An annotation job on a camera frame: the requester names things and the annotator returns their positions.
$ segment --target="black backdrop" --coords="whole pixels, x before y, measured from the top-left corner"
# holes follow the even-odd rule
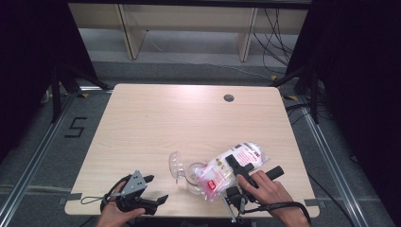
[[[66,2],[0,0],[0,162],[18,146],[61,62],[96,78]]]
[[[309,11],[288,73],[306,64],[323,38],[315,69],[333,116],[392,220],[401,226],[401,2],[347,1],[338,13]],[[324,29],[335,15],[340,16],[338,29],[327,38]],[[310,77],[300,75],[301,87],[310,85]]]

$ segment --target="gray floor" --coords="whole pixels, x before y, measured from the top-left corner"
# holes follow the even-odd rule
[[[124,41],[119,31],[82,29],[81,34],[99,78],[109,85],[131,82],[268,86],[272,75],[280,76],[263,66],[263,49],[256,40],[252,42],[247,62],[240,62],[235,34],[151,31],[147,34],[135,61],[127,59]],[[283,40],[286,45],[292,47],[296,38],[284,36]],[[279,50],[275,50],[275,53],[281,55]],[[285,66],[272,57],[266,56],[265,60],[270,69],[285,71]],[[90,85],[85,81],[79,83]],[[293,95],[292,88],[295,83],[296,80],[292,80],[283,85],[280,88],[281,94]],[[9,226],[80,226],[89,219],[66,215],[63,211],[63,199],[74,185],[110,95],[93,92],[86,98],[75,98]],[[299,103],[297,100],[284,102],[286,106]],[[0,165],[1,201],[7,199],[13,186],[19,182],[29,160],[51,126],[51,108],[51,103],[42,106],[21,145]],[[65,135],[77,134],[77,131],[69,129],[75,117],[86,117],[86,120],[77,121],[76,124],[85,129],[79,138],[66,138]],[[345,207],[303,111],[298,109],[288,118],[292,123],[307,172]],[[319,107],[319,119],[324,137],[356,196],[368,225],[394,226],[362,169],[349,158],[352,151],[341,136],[330,112],[323,105]],[[311,184],[321,205],[320,215],[312,219],[313,226],[351,226],[327,194],[313,181]],[[168,224],[169,221],[159,222],[160,226],[173,226],[173,223]],[[85,226],[93,226],[95,222],[96,218],[93,218]],[[258,226],[281,226],[272,218],[260,219],[257,222]],[[145,223],[148,226],[158,225],[149,220]]]

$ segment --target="red label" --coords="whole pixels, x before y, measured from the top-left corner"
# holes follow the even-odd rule
[[[215,183],[213,181],[207,182],[207,185],[209,185],[209,188],[212,189],[212,190],[214,190],[216,188],[216,185],[215,185]]]

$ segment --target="white plastic package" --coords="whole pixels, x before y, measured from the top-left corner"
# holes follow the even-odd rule
[[[267,155],[257,144],[249,142],[238,144],[211,160],[206,166],[197,168],[195,174],[198,183],[205,198],[209,201],[236,183],[233,169],[225,160],[231,154],[234,155],[241,166],[253,164],[254,168],[258,168],[268,160]]]

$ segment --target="light wood tabletop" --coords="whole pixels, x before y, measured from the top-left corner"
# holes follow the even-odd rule
[[[226,101],[226,95],[234,100]],[[295,201],[315,200],[279,91],[249,86],[116,85],[71,193],[102,197],[139,170],[143,176],[154,175],[142,198],[168,195],[155,217],[229,218],[220,198],[206,201],[189,192],[185,180],[176,184],[168,158],[179,151],[184,164],[208,162],[242,142],[256,143],[269,156],[258,169],[284,169],[276,181]],[[68,201],[65,212],[99,215],[99,205]],[[311,217],[319,215],[317,205],[307,210]],[[269,216],[256,212],[243,217]]]

